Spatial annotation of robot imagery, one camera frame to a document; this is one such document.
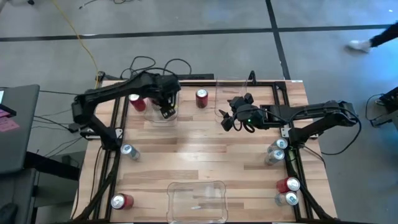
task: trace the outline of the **red soda can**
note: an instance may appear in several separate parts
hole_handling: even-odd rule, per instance
[[[279,193],[286,193],[290,191],[298,191],[300,189],[300,182],[295,177],[287,177],[276,182],[276,188]]]
[[[197,107],[205,108],[208,103],[209,94],[206,90],[200,89],[196,93]]]
[[[127,210],[132,208],[134,204],[134,198],[127,194],[116,194],[113,196],[111,205],[116,210]]]
[[[130,100],[130,103],[134,106],[134,108],[137,111],[145,110],[145,108],[146,108],[145,101],[139,95],[131,94],[131,95],[129,95],[129,100]]]

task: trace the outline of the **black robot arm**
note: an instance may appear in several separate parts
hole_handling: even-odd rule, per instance
[[[115,130],[106,127],[94,115],[99,103],[137,94],[142,98],[154,99],[160,106],[162,116],[167,119],[175,114],[175,99],[180,90],[181,86],[175,75],[142,72],[125,82],[87,90],[86,93],[76,96],[72,103],[73,120],[87,125],[99,135],[104,149],[117,150],[121,147],[121,142],[116,137]]]
[[[257,129],[283,128],[286,124],[300,119],[321,118],[304,128],[289,130],[291,145],[305,143],[314,134],[321,135],[334,126],[353,126],[358,122],[353,105],[344,101],[328,101],[307,106],[289,107],[287,105],[252,105],[254,100],[250,93],[245,96],[236,96],[229,100],[232,116],[221,111],[224,116],[221,125],[225,131],[234,127],[238,120],[249,132]]]

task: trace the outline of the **wooden table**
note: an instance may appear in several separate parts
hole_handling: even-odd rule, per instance
[[[114,82],[106,81],[104,85],[112,83]],[[286,85],[291,106],[308,104],[302,82],[286,81]],[[284,163],[270,167],[264,165],[264,152],[269,144],[280,137],[279,129],[256,130],[253,134],[233,129],[226,132],[220,125],[221,119],[215,115],[215,87],[206,87],[210,97],[205,109],[195,105],[197,89],[198,87],[182,87],[177,119],[168,124],[145,120],[142,113],[129,105],[124,143],[134,145],[141,152],[141,160],[135,162],[126,156],[121,157],[115,193],[133,195],[135,204],[132,210],[113,210],[111,222],[166,222],[167,187],[170,183],[212,180],[221,180],[226,185],[229,222],[294,221],[292,207],[278,207],[274,202],[277,193],[275,182],[287,176]],[[274,104],[269,87],[250,86],[247,87],[247,92],[252,93],[255,105]],[[217,109],[228,108],[226,100],[233,96],[236,93],[228,91],[222,96],[218,94]],[[103,123],[109,124],[112,110],[113,101],[108,101],[98,105],[96,114]],[[295,125],[301,127],[311,122],[312,120],[296,121]],[[99,146],[99,141],[88,144],[75,216],[90,201]],[[320,152],[318,141],[309,140],[307,146]],[[100,178],[103,154],[101,152],[96,168],[94,192]],[[335,217],[323,163],[307,151],[302,150],[301,155],[309,191],[325,211]],[[104,217],[107,198],[106,192],[100,218]],[[302,200],[300,204],[304,217]]]

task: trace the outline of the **clear plastic bin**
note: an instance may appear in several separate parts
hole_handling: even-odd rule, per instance
[[[171,183],[167,189],[170,224],[225,223],[226,187],[222,181]]]

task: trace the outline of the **table leg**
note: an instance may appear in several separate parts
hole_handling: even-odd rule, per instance
[[[79,180],[79,168],[63,164],[33,152],[26,152],[24,167],[35,168],[39,172],[57,175],[70,180]]]

